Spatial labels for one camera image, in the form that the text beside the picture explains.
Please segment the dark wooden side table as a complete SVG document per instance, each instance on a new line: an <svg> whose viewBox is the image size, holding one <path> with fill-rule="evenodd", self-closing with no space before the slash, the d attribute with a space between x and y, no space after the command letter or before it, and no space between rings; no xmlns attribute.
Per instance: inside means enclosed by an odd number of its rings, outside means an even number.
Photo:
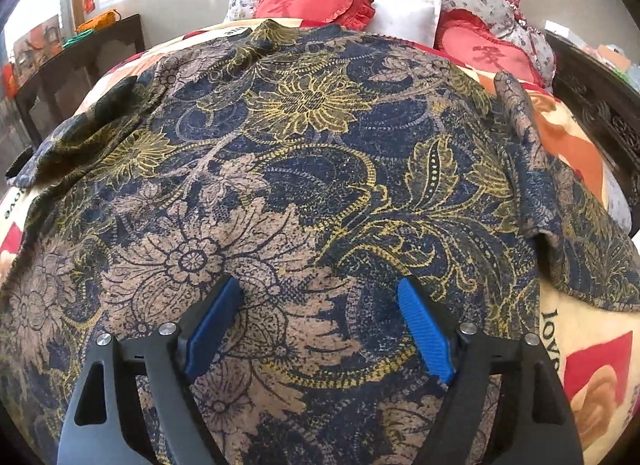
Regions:
<svg viewBox="0 0 640 465"><path fill-rule="evenodd" d="M143 52L145 42L141 15L132 14L73 43L51 60L47 60L18 89L14 102L33 148L39 146L46 136L37 128L30 113L36 99L39 98L47 105L55 125L69 118L70 114L65 114L58 105L56 92L63 88L68 77L78 70L84 72L88 85L92 88L101 78L98 67L99 53L111 41L120 42L124 46L134 46L137 53Z"/></svg>

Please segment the small white pillow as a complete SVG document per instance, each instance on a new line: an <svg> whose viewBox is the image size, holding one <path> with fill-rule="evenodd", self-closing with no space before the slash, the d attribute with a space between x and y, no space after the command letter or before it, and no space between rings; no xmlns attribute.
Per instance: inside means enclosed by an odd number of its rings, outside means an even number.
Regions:
<svg viewBox="0 0 640 465"><path fill-rule="evenodd" d="M440 0L373 0L372 8L375 14L366 32L434 47Z"/></svg>

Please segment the red heart cushion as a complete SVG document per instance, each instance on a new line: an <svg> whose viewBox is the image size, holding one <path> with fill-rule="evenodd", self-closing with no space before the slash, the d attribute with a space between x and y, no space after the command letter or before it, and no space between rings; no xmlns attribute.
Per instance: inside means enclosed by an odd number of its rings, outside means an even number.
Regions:
<svg viewBox="0 0 640 465"><path fill-rule="evenodd" d="M503 70L544 87L529 55L509 41L497 38L476 15L464 9L440 14L434 45L450 58L488 73Z"/></svg>
<svg viewBox="0 0 640 465"><path fill-rule="evenodd" d="M299 18L363 30L375 16L373 0L258 0L255 18Z"/></svg>

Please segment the dark carved wooden headboard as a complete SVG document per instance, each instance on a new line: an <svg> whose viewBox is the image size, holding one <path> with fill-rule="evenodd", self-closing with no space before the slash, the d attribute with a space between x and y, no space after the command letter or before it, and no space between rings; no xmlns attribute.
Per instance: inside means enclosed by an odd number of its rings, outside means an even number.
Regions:
<svg viewBox="0 0 640 465"><path fill-rule="evenodd" d="M639 93L593 56L553 32L554 94L596 144L626 197L631 234L639 230Z"/></svg>

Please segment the orange bag on table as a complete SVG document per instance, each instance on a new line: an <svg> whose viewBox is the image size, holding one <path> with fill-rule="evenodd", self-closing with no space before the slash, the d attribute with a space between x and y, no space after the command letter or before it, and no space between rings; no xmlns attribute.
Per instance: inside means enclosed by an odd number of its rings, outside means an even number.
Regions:
<svg viewBox="0 0 640 465"><path fill-rule="evenodd" d="M76 27L76 32L78 34L88 32L88 30L97 32L98 30L107 28L108 26L112 26L113 24L119 22L121 19L122 16L120 15L120 13L115 9L111 9L93 18L89 18L88 21L84 21Z"/></svg>

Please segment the red heart cushion left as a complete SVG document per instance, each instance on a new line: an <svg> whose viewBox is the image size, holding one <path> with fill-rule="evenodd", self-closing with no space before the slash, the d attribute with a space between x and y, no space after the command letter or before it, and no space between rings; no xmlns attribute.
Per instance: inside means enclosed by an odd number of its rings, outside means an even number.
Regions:
<svg viewBox="0 0 640 465"><path fill-rule="evenodd" d="M258 0L255 18L299 18L363 30L375 16L373 0Z"/></svg>

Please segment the red heart cushion right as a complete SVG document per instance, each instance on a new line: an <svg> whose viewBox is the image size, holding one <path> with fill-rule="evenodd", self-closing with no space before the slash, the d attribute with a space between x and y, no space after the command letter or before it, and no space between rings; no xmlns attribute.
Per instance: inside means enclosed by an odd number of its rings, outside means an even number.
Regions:
<svg viewBox="0 0 640 465"><path fill-rule="evenodd" d="M503 70L544 87L529 55L509 41L497 38L476 15L464 9L440 14L434 45L450 58L488 73Z"/></svg>

